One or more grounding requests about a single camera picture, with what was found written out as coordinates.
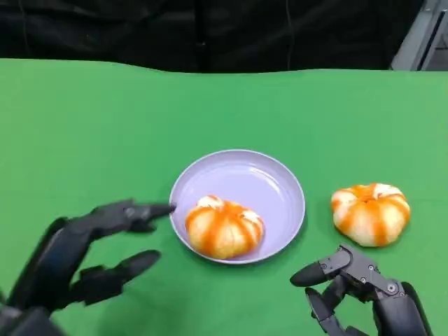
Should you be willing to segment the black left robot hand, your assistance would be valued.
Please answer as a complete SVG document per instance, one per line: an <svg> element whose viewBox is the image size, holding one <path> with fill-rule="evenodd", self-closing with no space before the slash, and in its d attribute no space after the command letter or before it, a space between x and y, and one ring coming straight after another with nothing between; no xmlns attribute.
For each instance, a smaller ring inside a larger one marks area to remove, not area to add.
<svg viewBox="0 0 448 336"><path fill-rule="evenodd" d="M112 268L89 267L73 281L90 245L120 232L152 233L153 221L175 208L175 204L137 204L126 199L98 206L84 216L56 219L15 283L7 306L21 311L42 307L52 313L75 302L93 305L120 295L126 283L158 261L160 252L143 251Z"/></svg>

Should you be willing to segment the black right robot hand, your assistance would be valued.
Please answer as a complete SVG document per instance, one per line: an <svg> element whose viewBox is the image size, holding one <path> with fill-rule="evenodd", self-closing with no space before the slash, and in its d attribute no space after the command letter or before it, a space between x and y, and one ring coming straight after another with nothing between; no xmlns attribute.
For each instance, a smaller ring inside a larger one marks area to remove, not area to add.
<svg viewBox="0 0 448 336"><path fill-rule="evenodd" d="M364 335L351 325L343 327L335 315L347 295L372 303L378 335L433 334L414 287L386 278L373 259L346 244L297 271L290 282L304 288L311 317L327 335Z"/></svg>

